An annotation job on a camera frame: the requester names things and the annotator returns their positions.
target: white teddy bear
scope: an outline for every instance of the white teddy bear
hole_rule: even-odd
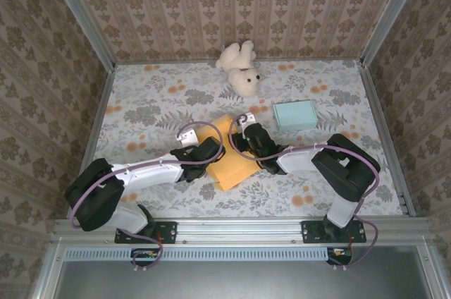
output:
[[[233,91],[241,97],[253,97],[257,94],[259,73],[254,68],[254,59],[257,56],[253,51],[254,43],[247,40],[241,46],[231,44],[225,49],[216,61],[217,68],[223,68],[228,73],[228,81]]]

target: wall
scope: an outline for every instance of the wall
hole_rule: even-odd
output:
[[[63,0],[0,0],[0,298],[39,275],[105,78]]]
[[[358,57],[388,0],[83,0],[116,61],[216,58],[254,40],[259,57]]]
[[[414,205],[451,275],[451,0],[407,0],[370,69]]]

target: yellow foam pad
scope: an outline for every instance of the yellow foam pad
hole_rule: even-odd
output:
[[[221,135],[223,136],[225,154],[220,161],[211,163],[206,168],[206,172],[216,181],[218,181],[216,183],[216,187],[219,190],[227,191],[257,172],[260,167],[255,161],[241,157],[230,146],[228,140],[228,129],[230,127],[230,124],[232,123],[232,117],[230,117],[228,114],[225,114],[212,123],[219,129]],[[196,130],[196,135],[199,143],[203,142],[208,137],[215,137],[217,140],[219,140],[218,133],[210,126],[203,126],[199,128],[198,130]],[[248,152],[245,152],[245,154],[249,157],[252,157],[252,155]]]

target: floral tablecloth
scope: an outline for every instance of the floral tablecloth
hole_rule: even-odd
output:
[[[191,120],[212,121],[246,111],[276,143],[311,145],[342,133],[382,166],[381,184],[361,214],[402,214],[356,61],[262,61],[257,97],[243,99],[227,76],[210,63],[119,65],[101,127],[95,158],[111,163],[153,159],[173,148],[177,129]],[[319,118],[315,129],[278,133],[272,105],[312,99]],[[123,197],[153,216],[264,217],[323,216],[334,191],[319,172],[272,176],[259,171],[228,192],[204,176],[194,182],[154,185]]]

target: light blue box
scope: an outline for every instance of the light blue box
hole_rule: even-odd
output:
[[[279,132],[309,130],[318,123],[311,100],[274,104]]]

